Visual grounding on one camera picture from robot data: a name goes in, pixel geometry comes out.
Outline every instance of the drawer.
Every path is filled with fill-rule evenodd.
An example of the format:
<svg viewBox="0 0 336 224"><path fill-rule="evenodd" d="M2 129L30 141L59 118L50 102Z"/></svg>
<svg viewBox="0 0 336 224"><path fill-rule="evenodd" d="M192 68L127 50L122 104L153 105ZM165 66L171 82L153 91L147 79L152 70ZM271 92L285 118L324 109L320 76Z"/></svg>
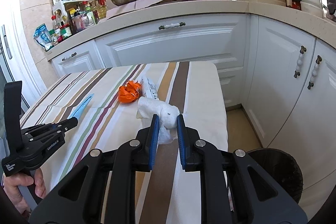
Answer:
<svg viewBox="0 0 336 224"><path fill-rule="evenodd" d="M185 26L159 26L184 22ZM169 61L207 61L218 69L242 67L246 15L206 14L157 20L96 39L106 67Z"/></svg>
<svg viewBox="0 0 336 224"><path fill-rule="evenodd" d="M95 40L85 42L56 56L51 63L59 77L68 73L105 68Z"/></svg>

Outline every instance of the drawer handle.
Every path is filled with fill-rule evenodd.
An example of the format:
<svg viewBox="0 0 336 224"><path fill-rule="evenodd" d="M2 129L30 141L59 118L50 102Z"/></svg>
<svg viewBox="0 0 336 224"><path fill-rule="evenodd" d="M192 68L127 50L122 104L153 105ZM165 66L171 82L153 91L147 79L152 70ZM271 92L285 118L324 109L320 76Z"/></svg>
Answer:
<svg viewBox="0 0 336 224"><path fill-rule="evenodd" d="M296 61L296 68L295 68L294 78L297 78L298 76L300 76L300 70L301 70L301 66L303 64L303 54L306 51L307 51L307 49L304 46L301 46L300 55L299 55L298 60Z"/></svg>
<svg viewBox="0 0 336 224"><path fill-rule="evenodd" d="M181 27L181 26L185 26L185 22L181 22L181 23L172 23L169 25L162 25L159 27L159 30L164 30L164 29L170 29L170 28L176 28L176 27Z"/></svg>
<svg viewBox="0 0 336 224"><path fill-rule="evenodd" d="M74 52L73 54L71 54L71 56L62 58L62 61L68 60L68 59L70 59L71 57L74 57L76 54L77 54L77 53Z"/></svg>
<svg viewBox="0 0 336 224"><path fill-rule="evenodd" d="M315 78L316 78L316 76L318 74L318 71L319 71L320 62L322 62L322 57L317 55L317 59L315 61L314 68L311 71L311 77L309 79L309 84L308 84L308 87L307 87L309 90L314 86L314 81L315 81Z"/></svg>

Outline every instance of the striped tablecloth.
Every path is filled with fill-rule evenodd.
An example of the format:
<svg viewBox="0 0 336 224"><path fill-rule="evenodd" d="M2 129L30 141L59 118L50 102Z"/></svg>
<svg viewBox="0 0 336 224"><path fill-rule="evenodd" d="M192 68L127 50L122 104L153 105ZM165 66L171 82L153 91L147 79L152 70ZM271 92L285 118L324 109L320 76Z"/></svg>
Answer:
<svg viewBox="0 0 336 224"><path fill-rule="evenodd" d="M216 67L209 62L171 62L107 68L63 76L21 119L21 127L66 119L85 97L94 97L66 143L42 166L52 189L91 149L117 149L135 138L141 121L137 102L122 104L118 88L144 74L156 84L160 100L179 108L185 124L227 150L226 112ZM178 141L159 145L151 173L136 174L136 222L201 223L200 176L185 173Z"/></svg>

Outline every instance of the human hand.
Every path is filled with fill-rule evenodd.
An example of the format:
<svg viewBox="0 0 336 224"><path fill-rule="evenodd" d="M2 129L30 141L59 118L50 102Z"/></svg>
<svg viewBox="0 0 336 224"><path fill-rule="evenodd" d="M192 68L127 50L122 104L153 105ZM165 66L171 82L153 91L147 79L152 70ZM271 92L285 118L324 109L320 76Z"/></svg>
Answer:
<svg viewBox="0 0 336 224"><path fill-rule="evenodd" d="M38 197L45 198L47 194L41 168L36 170L34 179L23 173L17 173L10 177L4 176L3 182L5 193L21 214L23 214L23 212L27 210L29 206L21 195L19 188L17 187L18 185L29 186L35 183L35 194Z"/></svg>

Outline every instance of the orange wrapper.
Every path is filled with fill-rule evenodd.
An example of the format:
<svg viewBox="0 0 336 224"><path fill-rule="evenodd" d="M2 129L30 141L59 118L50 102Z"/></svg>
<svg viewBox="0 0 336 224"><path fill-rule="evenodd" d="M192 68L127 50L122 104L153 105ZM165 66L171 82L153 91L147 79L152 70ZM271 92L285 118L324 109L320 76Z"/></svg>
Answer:
<svg viewBox="0 0 336 224"><path fill-rule="evenodd" d="M118 90L118 99L122 103L134 102L140 96L141 85L138 82L128 81L126 86L120 86Z"/></svg>

